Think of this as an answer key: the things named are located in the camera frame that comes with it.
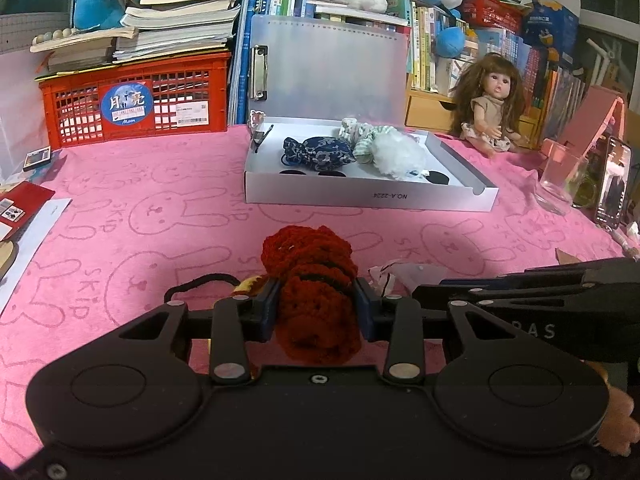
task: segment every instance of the smartphone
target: smartphone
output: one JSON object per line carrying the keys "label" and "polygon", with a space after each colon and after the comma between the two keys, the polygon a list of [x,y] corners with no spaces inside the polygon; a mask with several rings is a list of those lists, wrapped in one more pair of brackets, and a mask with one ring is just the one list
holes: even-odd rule
{"label": "smartphone", "polygon": [[596,224],[612,229],[620,225],[630,166],[631,147],[617,137],[608,137],[595,208]]}

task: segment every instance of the navy patterned scrunchie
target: navy patterned scrunchie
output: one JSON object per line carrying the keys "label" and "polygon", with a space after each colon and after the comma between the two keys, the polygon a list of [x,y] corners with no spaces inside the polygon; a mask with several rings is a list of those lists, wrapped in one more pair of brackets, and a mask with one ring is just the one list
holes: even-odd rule
{"label": "navy patterned scrunchie", "polygon": [[281,161],[285,166],[331,171],[356,161],[349,143],[333,137],[311,137],[303,142],[287,137],[282,147]]}

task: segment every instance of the red knitted fabric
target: red knitted fabric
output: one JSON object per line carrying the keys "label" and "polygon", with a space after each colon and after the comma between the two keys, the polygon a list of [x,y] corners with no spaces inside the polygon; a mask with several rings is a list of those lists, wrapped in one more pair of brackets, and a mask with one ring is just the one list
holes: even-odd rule
{"label": "red knitted fabric", "polygon": [[276,338],[292,359],[343,364],[360,349],[350,256],[349,243],[325,226],[288,226],[264,241],[262,263],[283,282]]}

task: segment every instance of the dark blue cardboard box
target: dark blue cardboard box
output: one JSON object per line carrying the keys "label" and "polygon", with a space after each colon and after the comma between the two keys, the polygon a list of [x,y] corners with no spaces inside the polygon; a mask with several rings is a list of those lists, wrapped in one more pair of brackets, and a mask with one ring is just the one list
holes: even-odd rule
{"label": "dark blue cardboard box", "polygon": [[524,42],[549,50],[549,61],[571,68],[578,35],[578,16],[557,2],[533,0],[522,19]]}

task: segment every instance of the clear drinking glass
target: clear drinking glass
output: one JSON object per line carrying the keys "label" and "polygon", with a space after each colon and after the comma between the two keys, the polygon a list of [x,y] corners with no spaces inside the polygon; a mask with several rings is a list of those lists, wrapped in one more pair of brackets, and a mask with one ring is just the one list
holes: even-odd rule
{"label": "clear drinking glass", "polygon": [[546,211],[564,216],[571,209],[587,164],[586,157],[575,156],[561,144],[554,144],[545,171],[536,183],[538,204]]}

